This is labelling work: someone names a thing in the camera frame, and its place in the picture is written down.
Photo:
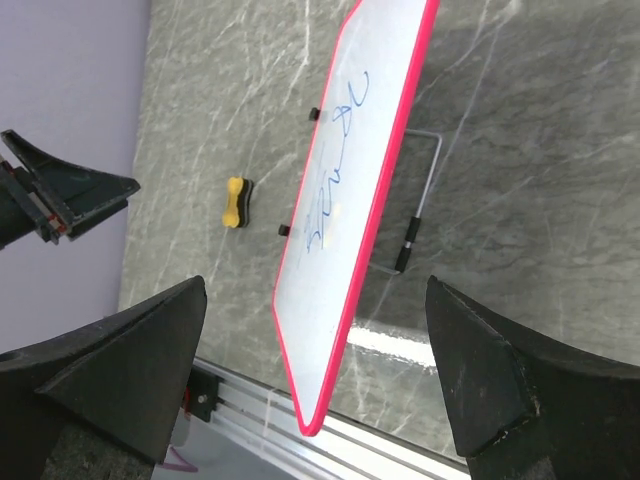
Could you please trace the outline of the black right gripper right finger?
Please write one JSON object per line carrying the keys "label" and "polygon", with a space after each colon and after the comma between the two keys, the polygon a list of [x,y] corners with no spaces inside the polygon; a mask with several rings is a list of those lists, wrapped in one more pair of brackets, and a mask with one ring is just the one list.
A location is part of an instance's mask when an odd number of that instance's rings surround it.
{"label": "black right gripper right finger", "polygon": [[638,367],[540,334],[435,276],[425,310],[472,478],[638,478]]}

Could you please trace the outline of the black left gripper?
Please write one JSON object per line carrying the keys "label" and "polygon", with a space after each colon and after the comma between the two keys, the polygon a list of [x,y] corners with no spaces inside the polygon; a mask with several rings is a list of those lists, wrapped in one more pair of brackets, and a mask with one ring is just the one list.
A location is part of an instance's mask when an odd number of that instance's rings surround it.
{"label": "black left gripper", "polygon": [[22,165],[1,158],[1,248],[35,232],[44,242],[75,240],[128,206],[133,178],[58,159],[13,130],[2,142]]}

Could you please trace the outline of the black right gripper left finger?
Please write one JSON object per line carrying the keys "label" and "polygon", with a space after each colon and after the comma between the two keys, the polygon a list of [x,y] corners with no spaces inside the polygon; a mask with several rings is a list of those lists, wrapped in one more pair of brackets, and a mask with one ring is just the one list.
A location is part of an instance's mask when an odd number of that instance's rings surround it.
{"label": "black right gripper left finger", "polygon": [[2,353],[2,478],[150,478],[166,456],[206,308],[196,275]]}

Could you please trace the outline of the yellow black bone eraser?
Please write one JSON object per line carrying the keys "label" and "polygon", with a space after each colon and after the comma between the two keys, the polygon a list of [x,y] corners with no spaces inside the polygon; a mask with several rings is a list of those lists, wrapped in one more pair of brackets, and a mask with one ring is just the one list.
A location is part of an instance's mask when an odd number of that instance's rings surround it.
{"label": "yellow black bone eraser", "polygon": [[243,177],[231,177],[227,182],[227,205],[222,223],[227,228],[245,228],[250,222],[250,200],[254,182]]}

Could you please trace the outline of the pink framed whiteboard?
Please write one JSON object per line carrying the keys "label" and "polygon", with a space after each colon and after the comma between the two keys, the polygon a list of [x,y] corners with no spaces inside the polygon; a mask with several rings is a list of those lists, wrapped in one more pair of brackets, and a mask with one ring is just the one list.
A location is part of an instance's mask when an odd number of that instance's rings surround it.
{"label": "pink framed whiteboard", "polygon": [[336,39],[272,297],[305,436],[328,412],[437,10],[359,1]]}

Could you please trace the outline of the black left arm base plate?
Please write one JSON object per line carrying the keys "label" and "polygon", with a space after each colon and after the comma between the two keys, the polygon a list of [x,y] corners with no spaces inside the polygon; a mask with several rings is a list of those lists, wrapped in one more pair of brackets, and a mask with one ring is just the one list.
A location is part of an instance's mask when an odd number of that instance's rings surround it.
{"label": "black left arm base plate", "polygon": [[209,422],[218,405],[220,378],[200,367],[191,369],[183,397],[186,414]]}

